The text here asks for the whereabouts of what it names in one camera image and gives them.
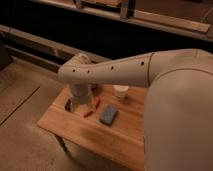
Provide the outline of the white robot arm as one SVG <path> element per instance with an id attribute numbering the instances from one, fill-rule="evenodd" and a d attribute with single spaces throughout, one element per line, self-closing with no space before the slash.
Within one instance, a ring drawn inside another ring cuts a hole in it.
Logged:
<path id="1" fill-rule="evenodd" d="M 213 54 L 158 51 L 92 64 L 77 54 L 58 71 L 75 100 L 90 84 L 146 87 L 145 171 L 213 171 Z"/>

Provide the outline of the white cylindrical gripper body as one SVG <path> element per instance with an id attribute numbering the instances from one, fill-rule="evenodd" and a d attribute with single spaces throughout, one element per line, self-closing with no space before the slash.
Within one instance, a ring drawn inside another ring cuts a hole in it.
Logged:
<path id="1" fill-rule="evenodd" d="M 89 104 L 92 99 L 91 87 L 88 84 L 70 85 L 72 99 L 80 105 Z"/>

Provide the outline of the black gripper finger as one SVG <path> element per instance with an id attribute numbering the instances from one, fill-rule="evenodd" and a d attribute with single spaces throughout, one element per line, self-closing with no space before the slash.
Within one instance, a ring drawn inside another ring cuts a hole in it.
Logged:
<path id="1" fill-rule="evenodd" d="M 67 100 L 66 104 L 65 104 L 65 110 L 68 112 L 71 112 L 72 110 L 72 102 L 70 99 Z"/>

